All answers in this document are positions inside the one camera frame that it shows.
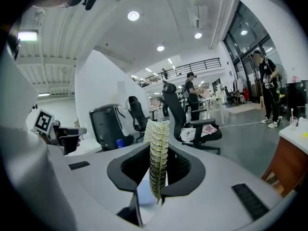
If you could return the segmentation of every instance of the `railing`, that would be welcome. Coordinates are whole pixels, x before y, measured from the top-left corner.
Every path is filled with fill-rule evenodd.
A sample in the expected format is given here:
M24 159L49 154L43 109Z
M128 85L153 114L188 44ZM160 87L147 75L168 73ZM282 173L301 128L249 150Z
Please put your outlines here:
M157 82L161 82L163 80L171 79L177 76L185 76L189 72L193 72L194 74L202 73L207 69L221 67L219 58L212 58L192 64L183 65L174 69L169 69L166 72L158 73L157 75L153 75L148 77L142 81L139 81L139 85L141 87L146 87L152 85Z

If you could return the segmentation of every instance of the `white sneaker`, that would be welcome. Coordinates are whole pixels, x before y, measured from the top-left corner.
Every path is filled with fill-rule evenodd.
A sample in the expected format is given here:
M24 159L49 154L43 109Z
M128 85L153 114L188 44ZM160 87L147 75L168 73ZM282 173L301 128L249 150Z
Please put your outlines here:
M264 118L262 121L261 121L262 124L265 124L265 123L270 123L270 119L268 119L267 117Z
M276 128L278 127L278 124L276 121L273 121L271 124L268 125L268 128Z

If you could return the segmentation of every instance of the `ceiling light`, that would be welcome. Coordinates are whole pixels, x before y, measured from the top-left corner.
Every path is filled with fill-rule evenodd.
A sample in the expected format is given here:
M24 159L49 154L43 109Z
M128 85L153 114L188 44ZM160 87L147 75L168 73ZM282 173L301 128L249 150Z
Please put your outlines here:
M273 49L273 47L270 47L266 52L269 52L269 51L271 51Z
M50 95L50 93L41 93L41 94L39 94L39 97L46 97L46 96L49 96Z
M17 38L20 39L20 41L37 41L38 31L37 30L19 31L17 34Z
M158 51L163 51L164 49L165 49L164 46L159 46L159 47L157 47L157 50L158 50Z
M202 37L202 33L197 33L195 36L194 36L196 39L199 39Z
M137 21L139 19L139 13L136 11L132 11L129 12L127 17L130 21Z

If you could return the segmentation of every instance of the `blue object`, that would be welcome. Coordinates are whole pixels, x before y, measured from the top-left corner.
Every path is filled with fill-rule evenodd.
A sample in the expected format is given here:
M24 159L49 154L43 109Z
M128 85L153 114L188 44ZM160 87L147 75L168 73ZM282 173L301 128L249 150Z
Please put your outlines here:
M118 148L123 148L123 147L124 147L124 142L123 142L123 140L117 140L117 141L116 141L116 144L117 144L117 147L118 147Z

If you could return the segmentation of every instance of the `person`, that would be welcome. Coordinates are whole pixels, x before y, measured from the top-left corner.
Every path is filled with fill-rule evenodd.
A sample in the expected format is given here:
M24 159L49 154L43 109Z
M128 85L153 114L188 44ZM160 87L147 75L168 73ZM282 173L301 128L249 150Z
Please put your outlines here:
M164 114L164 116L169 116L168 105L166 104L164 98L160 97L159 101L163 104L163 114Z
M168 73L167 73L166 69L163 68L162 71L164 72L165 78L168 79Z
M185 82L185 87L189 94L187 101L188 101L188 105L191 108L192 121L197 121L199 120L200 113L193 113L193 111L199 109L198 94L202 93L203 91L194 89L193 82L192 82L193 79L194 79L193 72L188 73L187 80Z
M266 116L261 123L268 125L269 128L276 128L279 125L281 117L279 116L279 89L276 76L279 69L270 60L262 56L261 52L256 50L252 55L254 61L259 67L260 79L262 82L262 94L264 98L264 105L266 109ZM270 114L273 109L273 119L270 121Z

